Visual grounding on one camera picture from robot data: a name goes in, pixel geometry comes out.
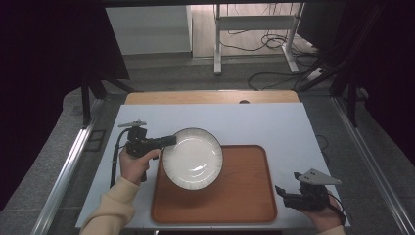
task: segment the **wooden tray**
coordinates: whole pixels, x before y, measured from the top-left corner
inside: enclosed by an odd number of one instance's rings
[[[219,176],[208,187],[196,191],[172,183],[160,161],[152,204],[153,221],[169,224],[273,221],[277,208],[263,148],[222,146],[222,152]]]

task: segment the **metal frame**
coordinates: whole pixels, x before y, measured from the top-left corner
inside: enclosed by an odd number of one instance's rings
[[[82,150],[85,146],[86,141],[91,133],[91,130],[95,124],[96,116],[101,109],[103,100],[96,100],[92,107],[92,119],[86,128],[79,130],[79,133],[70,149],[70,152],[67,156],[67,160],[62,167],[61,173],[58,176],[58,179],[55,182],[54,187],[52,188],[51,193],[45,203],[45,206],[40,213],[40,216],[37,218],[37,221],[33,227],[33,230],[30,234],[47,234],[49,228],[52,224],[52,221],[55,217],[56,212],[58,211],[59,205],[67,192],[67,188],[71,179],[73,172],[76,169],[76,164],[80,158]]]
[[[391,188],[391,185],[389,184],[385,175],[382,173],[382,170],[379,168],[378,163],[373,157],[372,152],[364,141],[358,128],[354,127],[353,123],[348,119],[346,107],[342,98],[333,98],[333,102],[336,109],[338,110],[339,116],[345,124],[348,134],[350,135],[357,148],[357,151],[365,162],[369,173],[372,175],[372,178],[375,181],[379,191],[381,192],[385,203],[389,207],[400,231],[405,235],[415,234],[414,225],[412,224],[405,207],[397,197],[394,190]]]
[[[220,31],[227,30],[267,30],[267,29],[286,29],[290,33],[287,38],[287,43],[282,46],[284,56],[288,62],[291,72],[299,72],[296,61],[293,58],[291,47],[293,45],[294,36],[296,35],[297,27],[300,22],[300,16],[303,3],[294,15],[288,16],[233,16],[220,17],[220,4],[216,5],[216,40],[214,46],[214,74],[221,75],[221,45],[220,45]]]

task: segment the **black cable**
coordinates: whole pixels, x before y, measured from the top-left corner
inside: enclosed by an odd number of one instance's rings
[[[272,16],[275,15],[275,10],[277,10],[277,3],[274,3],[274,11],[272,12]]]
[[[231,31],[228,30],[228,34],[236,35],[236,34],[240,34],[240,33],[247,32],[247,31],[249,31],[249,30],[242,30],[242,31],[237,31],[237,32],[231,32]]]
[[[294,5],[294,3],[291,3],[290,14],[291,14],[291,12],[293,11],[293,5]]]
[[[313,68],[314,68],[314,67],[315,67],[315,66],[311,66],[311,67],[310,67],[310,68],[308,68],[307,70],[305,70],[305,71],[303,71],[303,72],[298,72],[298,73],[282,73],[282,72],[275,72],[275,71],[263,71],[263,72],[258,72],[258,73],[255,73],[255,74],[251,75],[251,76],[248,78],[248,86],[249,86],[252,90],[259,91],[259,89],[258,89],[258,88],[254,87],[254,86],[252,85],[252,81],[253,81],[253,79],[254,79],[256,76],[263,75],[263,74],[288,75],[288,76],[294,76],[294,77],[291,77],[291,78],[286,79],[286,80],[283,80],[283,81],[278,81],[277,83],[272,84],[272,85],[265,86],[265,87],[263,87],[261,90],[264,90],[264,89],[266,89],[266,88],[270,88],[270,87],[274,87],[274,86],[276,86],[276,85],[278,85],[278,84],[281,84],[282,82],[286,82],[286,81],[289,81],[289,80],[292,80],[292,79],[298,78],[299,80],[297,80],[297,82],[294,84],[294,87],[293,87],[293,90],[294,90],[294,91],[297,91],[297,85],[300,83],[300,80],[302,79],[302,76],[303,76],[304,74],[308,73],[310,70],[313,70]]]
[[[118,139],[116,140],[116,144],[114,147],[114,154],[113,154],[113,166],[111,169],[111,182],[110,182],[110,188],[112,188],[115,184],[115,175],[116,175],[116,162],[118,159],[118,150],[119,150],[119,141],[121,141],[121,137],[122,135],[126,132],[129,131],[131,128],[126,128],[124,130],[122,130],[122,132],[119,134]]]
[[[224,47],[235,48],[235,49],[242,50],[242,51],[257,51],[257,50],[260,50],[261,48],[266,46],[266,45],[262,45],[258,48],[255,48],[255,49],[245,49],[245,48],[241,48],[241,47],[237,47],[237,46],[225,45],[221,41],[219,41],[219,42],[220,42],[220,45],[222,45]]]
[[[311,66],[309,66],[308,68],[307,68],[307,70],[306,71],[304,71],[304,72],[302,72],[301,74],[300,74],[300,78],[299,78],[299,80],[297,80],[297,82],[296,82],[296,84],[294,85],[294,88],[293,88],[293,90],[294,91],[299,91],[300,90],[300,88],[301,88],[301,83],[313,72],[313,71],[315,71],[319,66],[321,66],[321,64],[322,64],[322,59],[318,59],[318,60],[316,60]]]
[[[326,142],[325,143],[325,145],[324,145],[324,147],[322,147],[321,148],[321,151],[323,151],[323,150],[325,150],[325,149],[327,149],[328,147],[329,147],[329,141],[327,140],[327,138],[326,137],[324,137],[323,135],[315,135],[316,137],[321,137],[321,138],[323,138],[324,139],[324,141]]]
[[[289,80],[292,80],[292,79],[295,79],[295,78],[297,78],[297,77],[290,77],[290,78],[288,78],[288,79],[285,79],[285,80],[282,80],[282,81],[278,81],[278,82],[276,82],[276,83],[274,83],[274,84],[272,84],[272,85],[267,85],[267,86],[264,86],[264,87],[262,87],[261,91],[263,91],[263,90],[265,90],[265,89],[272,88],[272,87],[274,87],[274,86],[277,86],[277,85],[279,85],[279,84],[281,84],[281,83],[284,83],[284,82],[286,82],[286,81],[289,81]]]
[[[270,46],[270,45],[268,45],[268,43],[269,43],[270,41],[277,42],[277,40],[282,41],[282,43],[280,43],[280,44],[279,44],[279,45],[277,45],[277,46]],[[269,48],[269,49],[277,49],[277,48],[280,48],[280,47],[282,47],[282,46],[283,46],[283,43],[287,41],[287,38],[285,38],[285,37],[283,37],[283,36],[280,36],[280,35],[278,35],[278,34],[267,33],[267,34],[263,35],[263,36],[260,38],[260,41],[262,42],[262,45],[265,45],[265,46],[266,46],[267,48]]]
[[[270,6],[271,4],[270,3],[268,3],[267,5],[266,5],[266,8],[263,10],[263,12],[261,13],[261,15],[263,15],[263,13],[266,11],[266,9],[268,9],[269,8],[269,6]]]
[[[334,198],[339,203],[340,207],[342,208],[342,210],[339,210],[338,208],[333,206],[330,202],[329,202],[328,205],[326,205],[330,210],[332,210],[333,212],[335,212],[339,216],[340,223],[342,224],[342,226],[345,226],[346,216],[345,216],[345,208],[343,207],[343,204],[340,202],[340,200],[338,198],[336,198],[332,194],[328,193],[327,195]]]
[[[238,9],[236,9],[236,4],[235,4],[235,12],[238,14],[238,16],[239,16],[239,12],[238,12]]]

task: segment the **white plate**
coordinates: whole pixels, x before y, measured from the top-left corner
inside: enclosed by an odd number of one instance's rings
[[[162,165],[168,178],[177,186],[199,190],[209,186],[222,169],[219,142],[199,128],[182,129],[174,134],[177,144],[164,148]]]

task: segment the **black curtain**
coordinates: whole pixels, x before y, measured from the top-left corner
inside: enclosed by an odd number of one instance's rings
[[[128,79],[128,73],[104,8],[0,8],[2,210],[48,139],[64,97],[80,87],[81,78],[99,71]]]
[[[388,1],[355,72],[369,93],[366,108],[415,164],[415,3]]]

